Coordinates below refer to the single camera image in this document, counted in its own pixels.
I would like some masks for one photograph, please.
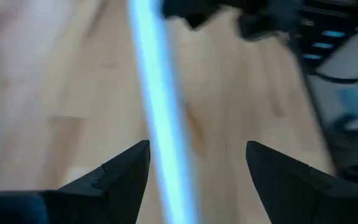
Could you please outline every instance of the blurred black object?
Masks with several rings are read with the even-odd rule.
[[[358,184],[253,141],[247,144],[246,158],[272,223],[358,223]]]
[[[184,18],[195,29],[222,6],[241,10],[237,27],[245,40],[259,40],[277,31],[289,33],[308,68],[321,65],[356,34],[358,28],[358,0],[164,0],[162,12],[166,18]],[[315,47],[315,43],[329,47]],[[358,81],[330,79],[318,72],[313,74],[332,82]]]
[[[135,224],[149,164],[149,141],[141,141],[58,190],[0,192],[0,223]]]

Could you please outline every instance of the blue light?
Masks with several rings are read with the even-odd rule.
[[[314,43],[312,47],[318,47],[322,49],[331,49],[333,47],[332,44],[326,44],[326,43]]]
[[[318,59],[321,59],[322,56],[321,55],[304,54],[303,57],[307,58],[307,59],[318,60]]]
[[[322,34],[326,35],[328,37],[343,37],[343,36],[345,36],[344,32],[338,32],[338,31],[333,31],[333,30],[326,30]]]

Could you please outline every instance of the wooden floor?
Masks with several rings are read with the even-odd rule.
[[[57,188],[148,139],[125,0],[23,0],[7,17],[0,189]],[[235,18],[223,10],[196,32],[169,22],[178,82],[204,223],[269,223],[248,140],[326,172],[331,165],[291,53],[276,38],[241,40]],[[153,167],[138,222],[162,223]]]

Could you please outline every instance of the black cable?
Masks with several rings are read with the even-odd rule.
[[[313,73],[310,75],[315,75],[315,76],[321,78],[322,80],[325,80],[325,81],[331,82],[331,83],[358,84],[358,78],[334,78],[334,77],[330,77],[330,76],[324,75],[322,73],[319,73],[317,71],[313,71]]]

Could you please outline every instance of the glowing blue blade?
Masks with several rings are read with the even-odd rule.
[[[130,0],[129,15],[165,220],[171,224],[196,224],[198,200],[191,175],[195,170],[188,155],[160,3]]]

